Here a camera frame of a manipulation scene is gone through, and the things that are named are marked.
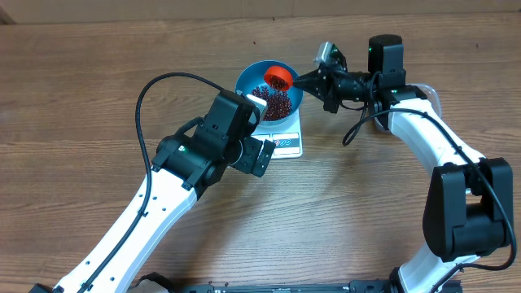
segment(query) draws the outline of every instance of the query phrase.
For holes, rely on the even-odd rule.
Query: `end effector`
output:
[[[180,177],[182,187],[195,188],[198,199],[221,180],[228,166],[262,177],[275,144],[251,135],[265,110],[243,95],[222,90],[204,118],[194,118],[161,140],[152,160],[153,170],[166,168]],[[192,128],[194,134],[188,137],[185,132]]]
[[[324,42],[314,63],[318,68],[293,81],[293,86],[324,102],[324,110],[336,113],[343,100],[374,103],[378,90],[405,86],[404,47],[400,36],[379,35],[369,40],[368,71],[349,72],[339,48]]]

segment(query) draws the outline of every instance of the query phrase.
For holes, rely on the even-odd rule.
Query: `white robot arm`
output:
[[[462,147],[462,150],[479,163],[484,158],[481,153],[470,148],[436,115],[431,102],[426,99],[413,98],[401,101],[391,106],[392,109],[405,108],[427,113],[436,119],[450,134],[453,140]],[[446,163],[457,165],[467,164],[463,158],[455,152],[444,135],[429,120],[412,113],[392,112],[389,114],[388,128],[392,134],[401,139],[420,160],[429,176],[434,167],[443,166]],[[434,284],[442,279],[456,264],[471,263],[478,260],[476,255],[460,256],[453,261],[443,262],[427,245],[413,257],[412,260],[400,267],[398,272],[401,287],[404,293],[429,292]]]
[[[126,292],[166,232],[197,201],[195,189],[182,188],[183,180],[166,169],[152,172],[152,182],[145,216],[100,275],[89,285],[88,292]],[[64,292],[78,292],[81,289],[81,285],[108,256],[136,217],[146,186],[145,178],[129,206],[94,250],[70,274],[63,277],[56,287],[63,288]]]
[[[136,111],[140,142],[139,108],[142,97],[155,82],[166,77],[200,77],[169,73],[152,80],[143,90]],[[164,138],[152,159],[151,189],[147,180],[94,250],[52,292],[126,292],[147,258],[172,225],[211,185],[221,180],[226,168],[261,177],[268,167],[275,144],[261,142],[251,134],[265,114],[267,102],[218,88],[210,111],[195,118],[174,135]],[[185,132],[195,127],[189,138]],[[146,154],[144,143],[143,154]],[[133,230],[129,227],[138,219]],[[37,284],[30,292],[49,292]]]
[[[360,122],[344,138],[345,146],[363,123],[376,119],[411,149],[431,176],[423,216],[426,243],[411,261],[393,271],[392,284],[382,291],[395,292],[394,287],[400,293],[434,292],[460,268],[510,266],[516,251],[510,166],[502,158],[486,159],[470,148],[436,115],[427,95],[405,83],[401,37],[372,37],[368,51],[369,72],[349,72],[335,44],[322,43],[314,60],[318,69],[296,78],[293,86],[322,100],[325,111],[336,113],[340,106],[362,110]],[[343,100],[363,102],[364,107],[349,108]],[[466,205],[466,194],[482,195],[481,203]],[[511,243],[504,265],[472,264]]]

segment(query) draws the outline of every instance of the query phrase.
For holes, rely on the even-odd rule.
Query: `wooden table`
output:
[[[185,71],[233,89],[257,60],[312,70],[326,40],[365,71],[368,38],[380,33],[404,38],[408,82],[438,90],[461,138],[507,159],[519,203],[519,13],[0,26],[0,291],[56,284],[126,207],[144,176],[134,107],[151,78]],[[187,79],[154,85],[142,109],[149,152],[215,95]],[[304,156],[272,161],[262,178],[226,171],[138,276],[232,286],[386,278],[424,241],[430,178],[373,125],[343,147],[358,117],[324,112],[306,95]],[[507,256],[501,249],[480,262]],[[461,278],[466,292],[518,292],[521,266]]]

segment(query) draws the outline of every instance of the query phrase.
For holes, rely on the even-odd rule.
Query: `black cable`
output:
[[[344,77],[347,77],[347,78],[350,78],[352,80],[354,80],[358,85],[360,85],[362,88],[364,87],[364,85],[361,83],[361,81],[359,81],[357,78],[353,78],[351,74],[349,74],[349,72],[345,72],[345,71],[342,71],[342,70],[335,70],[335,69],[330,69],[331,72],[333,73],[337,73],[341,76],[344,76]]]
[[[346,134],[346,137],[350,136],[352,133],[356,133],[357,129],[361,125],[366,123],[367,121],[377,118],[379,116],[387,115],[392,112],[405,112],[405,113],[420,115],[421,117],[429,120],[432,124],[434,124],[434,126],[436,126],[436,128],[441,132],[441,134],[443,134],[445,139],[447,139],[447,141],[449,142],[451,147],[453,147],[454,150],[456,150],[456,152],[469,164],[469,166],[471,166],[471,168],[476,172],[476,174],[478,174],[478,177],[485,185],[485,188],[486,188],[488,194],[490,195],[490,197],[492,198],[494,203],[497,205],[497,209],[499,210],[499,213],[501,214],[501,216],[503,217],[503,221],[505,222],[508,237],[510,238],[510,256],[503,265],[491,266],[491,265],[479,265],[479,264],[456,264],[454,266],[454,268],[452,268],[442,279],[440,279],[432,287],[431,293],[435,293],[437,291],[437,289],[440,286],[442,286],[443,284],[445,284],[455,273],[457,273],[459,270],[463,270],[464,268],[484,269],[484,270],[489,270],[489,271],[500,271],[503,269],[508,269],[514,263],[518,248],[517,248],[517,240],[515,239],[515,233],[514,233],[514,230],[512,229],[512,224],[510,223],[508,217],[506,216],[505,209],[503,208],[499,199],[497,198],[497,195],[494,192],[494,189],[490,186],[490,183],[488,183],[487,178],[479,170],[478,166],[471,160],[471,158],[469,158],[465,154],[465,152],[463,152],[462,148],[451,138],[451,136],[447,132],[447,130],[445,130],[445,128],[436,119],[429,116],[426,112],[420,112],[417,110],[403,109],[403,108],[389,109],[389,110],[384,110],[384,111],[375,113],[373,115],[367,116],[365,119],[360,120],[348,131],[348,133]]]
[[[362,106],[362,107],[358,107],[358,108],[351,108],[351,107],[344,105],[344,101],[340,101],[340,106],[346,110],[354,110],[354,111],[361,111],[361,110],[364,110],[364,108],[366,107],[366,106]]]
[[[207,80],[205,78],[202,78],[202,77],[196,76],[194,74],[190,74],[190,73],[184,73],[184,72],[165,73],[163,75],[160,75],[160,76],[154,78],[153,80],[149,81],[147,83],[147,85],[145,85],[145,87],[143,88],[143,90],[141,91],[141,93],[139,94],[139,97],[138,97],[138,103],[136,104],[136,116],[135,116],[135,119],[136,119],[136,130],[138,132],[139,146],[141,147],[143,160],[145,162],[145,169],[147,171],[147,188],[146,188],[146,191],[145,191],[145,197],[143,198],[143,203],[142,203],[141,207],[139,208],[138,214],[136,215],[136,218],[134,219],[134,221],[132,222],[130,227],[127,229],[127,231],[125,232],[123,237],[121,237],[120,241],[116,244],[116,246],[114,248],[112,248],[112,251],[103,260],[103,262],[92,273],[92,275],[90,275],[90,277],[87,279],[87,281],[85,281],[83,284],[81,284],[81,288],[78,291],[78,293],[83,293],[83,292],[85,292],[85,290],[89,289],[90,285],[92,285],[92,282],[96,279],[97,276],[99,276],[101,271],[107,266],[109,261],[111,261],[112,257],[114,257],[114,255],[123,246],[125,241],[129,238],[130,234],[132,234],[132,231],[134,231],[134,228],[136,228],[136,226],[139,223],[139,220],[141,220],[141,217],[145,213],[145,209],[147,208],[148,200],[150,198],[150,193],[151,193],[152,171],[151,171],[151,167],[150,167],[150,161],[148,159],[147,147],[145,146],[145,140],[143,138],[143,134],[142,134],[142,130],[141,130],[141,119],[140,119],[141,104],[142,104],[143,98],[145,98],[145,94],[151,88],[151,86],[153,86],[157,81],[163,80],[163,79],[168,78],[168,77],[189,77],[189,78],[196,79],[198,81],[202,81],[205,84],[210,85],[210,86],[212,86],[212,87],[214,87],[214,88],[216,88],[218,90],[223,90],[222,87],[220,87],[219,85],[217,85],[217,84],[215,84],[215,83],[213,83],[213,82],[211,82],[211,81],[209,81],[209,80]]]
[[[197,124],[203,122],[203,117],[195,117],[194,119],[186,122],[183,126],[181,126],[174,135],[184,134],[186,131],[194,128]]]
[[[360,120],[364,119],[364,117],[366,116],[366,111],[367,111],[367,102],[364,102],[364,107],[361,111],[361,115],[360,115]],[[344,146],[347,146],[349,143],[352,142],[353,139],[355,139],[355,137],[357,136],[358,134],[358,131],[360,131],[360,127],[361,126],[358,126],[356,129],[355,129],[355,132],[352,134],[351,137],[349,137],[347,134],[344,136],[344,139],[342,140],[342,144]]]
[[[375,72],[375,73],[373,74],[373,76],[371,77],[371,81],[370,81],[370,83],[369,83],[369,100],[370,100],[371,102],[373,101],[373,85],[374,85],[374,80],[376,79],[376,77],[377,77],[380,73],[381,73],[381,72]],[[346,107],[342,104],[341,101],[340,101],[340,106],[342,106],[343,108],[346,108]],[[368,107],[368,103],[367,103],[367,102],[364,102],[364,106],[358,108],[358,109],[363,110],[363,111],[361,112],[360,121],[361,121],[362,119],[364,119],[364,117],[366,116],[366,109],[367,109],[367,107]],[[349,143],[351,143],[353,139],[355,139],[355,137],[356,137],[357,134],[358,134],[358,131],[360,131],[360,126],[358,126],[358,127],[355,129],[355,131],[354,131],[354,133],[352,134],[351,137],[349,137],[349,133],[346,133],[346,135],[344,136],[344,139],[342,139],[342,144],[344,145],[344,147],[347,146]]]

